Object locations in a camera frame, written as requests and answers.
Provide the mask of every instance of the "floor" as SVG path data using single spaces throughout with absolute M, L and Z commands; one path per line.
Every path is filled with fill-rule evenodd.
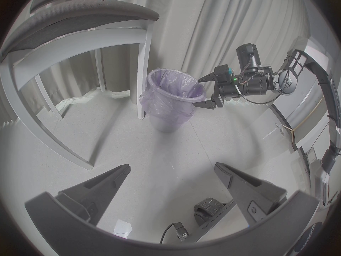
M 45 255 L 56 255 L 24 208 L 24 202 L 43 191 L 58 191 L 129 163 L 131 172 L 100 220 L 108 232 L 158 243 L 172 222 L 182 222 L 189 233 L 198 225 L 193 207 L 206 197 L 228 202 L 231 196 L 213 171 L 223 162 L 288 191 L 309 189 L 309 178 L 291 137 L 277 128 L 280 122 L 265 105 L 225 101 L 223 108 L 198 109 L 174 133 L 155 130 L 148 119 L 137 118 L 129 92 L 99 89 L 84 98 L 57 106 L 64 118 L 42 109 L 38 117 L 66 146 L 94 163 L 87 171 L 57 155 L 17 120 L 0 129 L 0 196 L 28 238 Z M 219 227 L 201 241 L 247 227 L 241 212 L 231 211 Z M 175 232 L 164 243 L 179 242 Z

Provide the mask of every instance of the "plastic bag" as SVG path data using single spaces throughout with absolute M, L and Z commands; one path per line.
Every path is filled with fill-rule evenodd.
M 192 103 L 205 100 L 205 89 L 189 74 L 157 68 L 147 75 L 146 90 L 139 100 L 146 113 L 181 125 L 193 116 Z

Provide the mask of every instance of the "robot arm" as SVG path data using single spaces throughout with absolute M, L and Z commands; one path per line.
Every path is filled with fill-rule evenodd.
M 279 92 L 276 98 L 280 95 L 289 95 L 296 89 L 303 68 L 309 69 L 316 75 L 318 84 L 322 88 L 330 118 L 330 146 L 322 160 L 317 160 L 318 165 L 311 175 L 313 194 L 326 204 L 329 173 L 335 158 L 341 151 L 341 109 L 334 80 L 328 74 L 328 57 L 318 51 L 309 39 L 299 36 L 290 47 L 288 56 L 279 71 L 274 73 L 270 65 L 261 64 L 256 45 L 244 44 L 236 51 L 241 73 L 234 75 L 234 71 L 228 65 L 217 66 L 213 73 L 198 80 L 198 82 L 215 82 L 211 100 L 193 105 L 214 109 L 216 106 L 223 107 L 223 100 L 226 97 L 243 97 L 247 100 L 245 96 L 265 95 L 267 90 Z M 275 99 L 257 104 L 270 103 Z

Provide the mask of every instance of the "black oval label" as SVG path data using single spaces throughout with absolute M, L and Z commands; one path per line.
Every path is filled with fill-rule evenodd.
M 322 222 L 317 222 L 309 227 L 297 241 L 295 245 L 295 252 L 300 252 L 309 242 L 316 236 L 316 234 L 321 230 Z

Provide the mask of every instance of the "curtain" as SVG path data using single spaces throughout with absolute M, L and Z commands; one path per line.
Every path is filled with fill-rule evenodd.
M 196 79 L 228 64 L 240 72 L 236 48 L 244 43 L 257 45 L 262 64 L 278 70 L 297 36 L 310 36 L 303 0 L 121 0 L 148 7 L 159 13 L 155 22 L 148 71 L 157 67 L 177 69 Z M 130 46 L 103 49 L 107 89 L 129 89 Z M 94 56 L 83 53 L 46 70 L 42 81 L 54 104 L 82 96 L 98 86 Z M 23 94 L 37 112 L 44 105 L 34 89 L 35 81 Z M 213 83 L 205 84 L 207 96 Z M 249 96 L 254 101 L 271 100 L 276 94 Z M 0 104 L 0 113 L 4 113 Z M 0 115 L 0 120 L 9 118 Z

